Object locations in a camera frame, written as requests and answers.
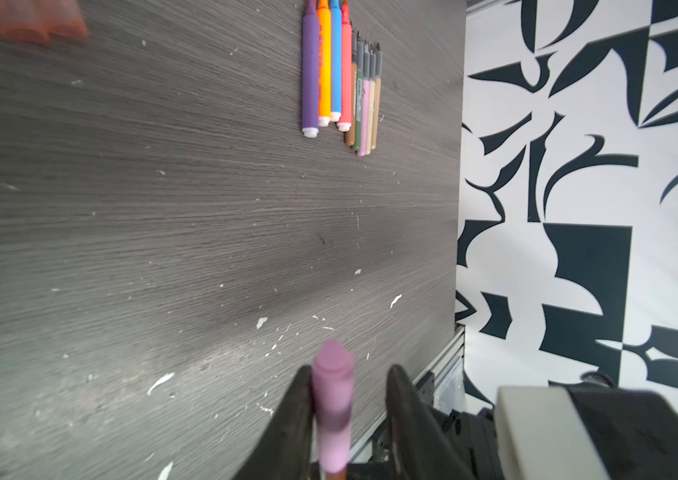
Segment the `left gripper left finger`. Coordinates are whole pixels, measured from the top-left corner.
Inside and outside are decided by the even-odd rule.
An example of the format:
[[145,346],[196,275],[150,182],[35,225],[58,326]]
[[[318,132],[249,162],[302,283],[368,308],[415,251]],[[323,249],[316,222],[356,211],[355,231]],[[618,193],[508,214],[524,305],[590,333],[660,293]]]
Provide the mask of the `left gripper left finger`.
[[309,479],[313,416],[312,369],[304,365],[234,479]]

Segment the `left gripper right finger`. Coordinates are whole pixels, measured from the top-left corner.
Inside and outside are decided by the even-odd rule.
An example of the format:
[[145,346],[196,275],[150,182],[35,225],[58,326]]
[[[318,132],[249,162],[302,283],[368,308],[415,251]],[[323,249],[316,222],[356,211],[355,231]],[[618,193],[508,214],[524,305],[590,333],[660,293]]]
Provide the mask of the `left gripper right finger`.
[[394,479],[474,478],[400,365],[388,370],[385,402]]

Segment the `pink cap brown pen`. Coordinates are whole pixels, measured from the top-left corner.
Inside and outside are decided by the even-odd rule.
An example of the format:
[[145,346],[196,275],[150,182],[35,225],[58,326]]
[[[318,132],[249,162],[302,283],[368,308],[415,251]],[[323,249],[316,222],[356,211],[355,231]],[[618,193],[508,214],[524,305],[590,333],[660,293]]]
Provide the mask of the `pink cap brown pen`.
[[354,360],[340,341],[325,341],[314,357],[312,393],[322,478],[346,479],[351,449]]

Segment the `orange highlighter pen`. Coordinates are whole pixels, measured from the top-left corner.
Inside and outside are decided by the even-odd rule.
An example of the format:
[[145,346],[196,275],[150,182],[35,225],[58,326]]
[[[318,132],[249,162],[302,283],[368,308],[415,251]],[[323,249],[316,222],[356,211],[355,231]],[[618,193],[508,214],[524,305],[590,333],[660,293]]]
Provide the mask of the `orange highlighter pen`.
[[327,127],[332,112],[332,16],[328,0],[319,0],[317,5],[319,22],[319,111],[318,124]]

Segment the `green pen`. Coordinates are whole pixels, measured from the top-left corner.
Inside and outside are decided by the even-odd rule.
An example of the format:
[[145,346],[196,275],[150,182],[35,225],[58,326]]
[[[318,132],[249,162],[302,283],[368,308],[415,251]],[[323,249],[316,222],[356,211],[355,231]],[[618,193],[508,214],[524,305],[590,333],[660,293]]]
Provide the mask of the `green pen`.
[[355,133],[354,133],[354,145],[353,149],[355,152],[360,152],[360,143],[361,143],[361,130],[362,130],[362,97],[363,97],[363,67],[364,67],[364,54],[363,54],[363,41],[360,38],[359,34],[356,35],[356,80],[355,80]]

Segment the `purple marker pen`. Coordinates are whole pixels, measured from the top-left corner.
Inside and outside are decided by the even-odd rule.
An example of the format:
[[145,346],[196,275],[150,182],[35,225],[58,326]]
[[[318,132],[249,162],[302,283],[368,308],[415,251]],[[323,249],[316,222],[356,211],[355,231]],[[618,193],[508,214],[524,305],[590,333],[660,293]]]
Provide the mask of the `purple marker pen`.
[[310,139],[316,138],[319,133],[318,38],[317,2],[307,0],[302,20],[301,130]]

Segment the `blue highlighter pen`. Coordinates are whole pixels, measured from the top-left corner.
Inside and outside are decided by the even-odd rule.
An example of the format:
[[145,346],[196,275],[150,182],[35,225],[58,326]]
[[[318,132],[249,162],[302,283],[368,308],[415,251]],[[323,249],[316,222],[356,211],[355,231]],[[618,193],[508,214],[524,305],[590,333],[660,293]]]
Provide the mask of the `blue highlighter pen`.
[[342,13],[338,0],[329,1],[331,16],[331,113],[330,121],[341,117],[342,82]]

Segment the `pink highlighter pen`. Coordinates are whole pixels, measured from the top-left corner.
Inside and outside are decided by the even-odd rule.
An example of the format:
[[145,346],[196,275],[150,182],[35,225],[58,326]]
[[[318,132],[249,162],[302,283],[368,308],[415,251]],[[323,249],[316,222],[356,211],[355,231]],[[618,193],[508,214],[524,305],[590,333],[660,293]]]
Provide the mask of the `pink highlighter pen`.
[[341,4],[341,114],[337,123],[341,132],[348,132],[352,117],[352,26],[347,1]]

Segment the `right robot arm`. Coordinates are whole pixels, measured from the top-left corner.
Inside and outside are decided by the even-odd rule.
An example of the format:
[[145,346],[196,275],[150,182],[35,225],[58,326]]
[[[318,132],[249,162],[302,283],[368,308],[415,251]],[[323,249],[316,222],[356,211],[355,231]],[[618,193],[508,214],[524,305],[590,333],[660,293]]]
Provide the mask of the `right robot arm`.
[[678,414],[653,392],[503,387],[479,414],[432,414],[473,479],[678,479]]

